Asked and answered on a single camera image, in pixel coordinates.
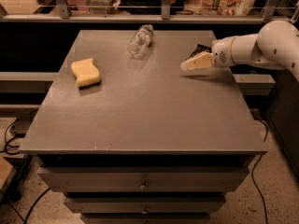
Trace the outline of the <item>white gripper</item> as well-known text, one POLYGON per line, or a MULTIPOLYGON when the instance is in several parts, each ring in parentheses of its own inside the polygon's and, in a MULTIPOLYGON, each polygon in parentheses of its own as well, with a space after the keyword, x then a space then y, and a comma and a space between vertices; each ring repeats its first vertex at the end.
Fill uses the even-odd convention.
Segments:
POLYGON ((218 67, 233 66, 234 62, 231 54, 231 46, 234 39, 233 36, 230 36, 214 40, 211 48, 212 53, 206 51, 200 52, 183 62, 180 68, 183 71, 191 71, 209 68, 214 63, 218 67))

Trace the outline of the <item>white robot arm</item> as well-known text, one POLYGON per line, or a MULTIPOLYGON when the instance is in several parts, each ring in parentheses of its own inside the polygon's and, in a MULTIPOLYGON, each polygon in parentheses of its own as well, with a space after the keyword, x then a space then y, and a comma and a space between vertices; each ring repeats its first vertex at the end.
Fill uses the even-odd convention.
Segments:
POLYGON ((270 21, 257 34, 228 36, 184 61, 183 71, 247 64, 289 70, 299 80, 299 31, 287 21, 270 21))

